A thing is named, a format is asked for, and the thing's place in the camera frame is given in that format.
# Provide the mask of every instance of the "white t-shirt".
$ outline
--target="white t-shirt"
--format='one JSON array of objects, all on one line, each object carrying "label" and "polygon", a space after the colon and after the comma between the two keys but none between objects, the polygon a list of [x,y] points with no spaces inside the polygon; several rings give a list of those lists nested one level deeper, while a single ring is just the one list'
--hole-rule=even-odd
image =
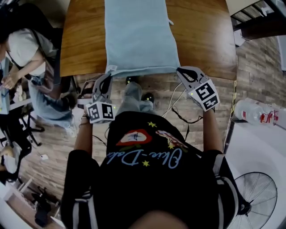
[{"label": "white t-shirt", "polygon": [[[57,49],[53,46],[52,42],[40,33],[36,33],[39,37],[39,41],[46,56],[55,57]],[[21,67],[27,65],[27,63],[32,59],[32,57],[35,55],[36,51],[39,48],[39,45],[37,43],[36,38],[34,37],[33,32],[29,29],[22,29],[11,33],[8,38],[8,43],[10,47],[11,57]],[[46,63],[43,63],[40,67],[30,72],[30,74],[33,76],[39,76],[44,73],[45,70]]]}]

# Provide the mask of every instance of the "light blue cloth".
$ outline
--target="light blue cloth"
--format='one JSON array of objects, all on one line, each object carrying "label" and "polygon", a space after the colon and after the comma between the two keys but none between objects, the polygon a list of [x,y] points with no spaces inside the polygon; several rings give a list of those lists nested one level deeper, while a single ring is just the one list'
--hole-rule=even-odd
[{"label": "light blue cloth", "polygon": [[116,115],[119,115],[124,111],[144,112],[155,115],[153,103],[148,100],[142,101],[141,97],[142,89],[139,84],[136,84],[135,82],[127,84],[122,98],[122,104]]},{"label": "light blue cloth", "polygon": [[29,93],[36,115],[47,121],[49,124],[59,125],[63,128],[70,127],[72,123],[72,111],[68,104],[64,104],[62,99],[52,99],[44,95],[32,82],[28,82]]},{"label": "light blue cloth", "polygon": [[113,76],[172,73],[180,66],[165,0],[105,0],[105,34],[106,71],[115,66]]}]

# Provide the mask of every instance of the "white shoe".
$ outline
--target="white shoe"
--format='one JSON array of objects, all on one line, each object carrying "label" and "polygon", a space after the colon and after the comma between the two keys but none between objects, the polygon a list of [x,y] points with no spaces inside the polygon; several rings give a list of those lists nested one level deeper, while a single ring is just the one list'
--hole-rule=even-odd
[{"label": "white shoe", "polygon": [[71,121],[71,125],[67,128],[65,128],[67,134],[72,137],[75,138],[77,135],[77,129],[76,129],[76,124],[75,124],[75,117],[72,116],[72,121]]}]

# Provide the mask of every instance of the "wooden table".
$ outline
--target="wooden table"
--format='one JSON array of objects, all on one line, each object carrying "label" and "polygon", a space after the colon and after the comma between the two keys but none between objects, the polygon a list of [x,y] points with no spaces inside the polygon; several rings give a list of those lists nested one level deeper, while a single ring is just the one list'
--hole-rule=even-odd
[{"label": "wooden table", "polygon": [[[236,79],[236,47],[225,0],[166,0],[181,66]],[[106,68],[104,0],[71,0],[63,31],[61,76]]]}]

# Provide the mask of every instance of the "towel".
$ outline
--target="towel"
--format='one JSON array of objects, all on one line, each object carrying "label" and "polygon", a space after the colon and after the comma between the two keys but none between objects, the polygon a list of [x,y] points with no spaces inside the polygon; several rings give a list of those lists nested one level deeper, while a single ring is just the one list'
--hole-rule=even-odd
[{"label": "towel", "polygon": [[175,73],[180,66],[165,0],[105,0],[106,73]]}]

